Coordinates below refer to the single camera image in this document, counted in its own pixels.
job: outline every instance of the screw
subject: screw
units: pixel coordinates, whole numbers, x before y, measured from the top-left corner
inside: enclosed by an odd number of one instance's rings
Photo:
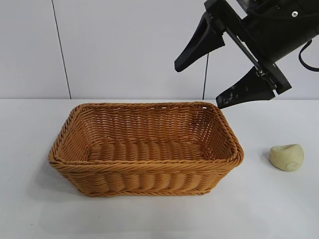
[[[293,16],[293,17],[297,17],[299,15],[299,12],[297,12],[297,11],[293,11],[293,13],[291,13],[291,16]]]

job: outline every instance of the metal rod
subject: metal rod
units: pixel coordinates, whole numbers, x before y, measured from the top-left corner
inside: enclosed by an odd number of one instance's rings
[[[249,50],[244,46],[244,44],[238,39],[238,37],[227,27],[227,34],[233,39],[237,46],[244,52],[244,54],[248,57],[248,59],[254,64],[254,66],[258,69],[259,73],[263,73],[262,68],[260,67],[256,58],[249,52]]]

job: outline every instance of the woven wicker texture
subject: woven wicker texture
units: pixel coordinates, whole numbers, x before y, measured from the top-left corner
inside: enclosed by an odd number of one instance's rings
[[[202,195],[243,156],[212,104],[102,103],[71,112],[49,162],[88,196]]]

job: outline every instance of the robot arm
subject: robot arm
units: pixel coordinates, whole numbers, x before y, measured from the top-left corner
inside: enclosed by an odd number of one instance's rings
[[[189,44],[175,60],[180,72],[207,53],[225,45],[224,33],[250,59],[253,68],[221,93],[222,109],[243,102],[271,100],[291,88],[275,62],[319,34],[318,0],[237,0],[246,11],[241,19],[226,0],[208,0],[206,12]]]

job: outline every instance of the white table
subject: white table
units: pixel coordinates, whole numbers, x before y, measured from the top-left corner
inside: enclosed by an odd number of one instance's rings
[[[98,101],[0,100],[1,239],[319,238],[319,101],[223,110],[245,159],[209,194],[113,198],[82,196],[47,162],[69,112],[85,102]],[[274,168],[269,148],[291,143],[305,149],[302,168]]]

